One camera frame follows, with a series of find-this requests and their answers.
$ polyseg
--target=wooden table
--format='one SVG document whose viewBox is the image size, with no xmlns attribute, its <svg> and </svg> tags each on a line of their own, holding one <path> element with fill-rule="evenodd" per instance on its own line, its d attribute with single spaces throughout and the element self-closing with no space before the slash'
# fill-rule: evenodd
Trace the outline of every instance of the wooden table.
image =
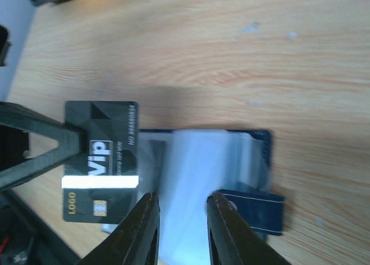
<svg viewBox="0 0 370 265">
<path fill-rule="evenodd" d="M 135 100 L 143 128 L 271 129 L 287 205 L 270 244 L 294 264 L 369 264 L 369 1 L 45 5 L 9 101 L 60 121 L 66 100 Z M 16 191 L 84 256 L 106 234 L 63 222 L 61 176 Z"/>
</svg>

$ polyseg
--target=card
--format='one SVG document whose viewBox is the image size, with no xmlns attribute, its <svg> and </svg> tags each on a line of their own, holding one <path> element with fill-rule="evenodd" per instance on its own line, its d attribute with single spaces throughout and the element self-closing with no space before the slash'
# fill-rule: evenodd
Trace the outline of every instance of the card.
<svg viewBox="0 0 370 265">
<path fill-rule="evenodd" d="M 64 220 L 120 223 L 137 197 L 138 104 L 68 101 L 65 122 L 84 137 L 64 167 Z"/>
</svg>

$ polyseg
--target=red wire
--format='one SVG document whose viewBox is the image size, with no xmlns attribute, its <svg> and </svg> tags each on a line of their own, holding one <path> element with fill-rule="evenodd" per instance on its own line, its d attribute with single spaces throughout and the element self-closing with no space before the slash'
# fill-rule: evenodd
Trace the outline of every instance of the red wire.
<svg viewBox="0 0 370 265">
<path fill-rule="evenodd" d="M 6 237 L 3 241 L 2 241 L 2 244 L 0 246 L 0 256 L 6 246 L 6 244 L 9 242 L 9 237 Z"/>
</svg>

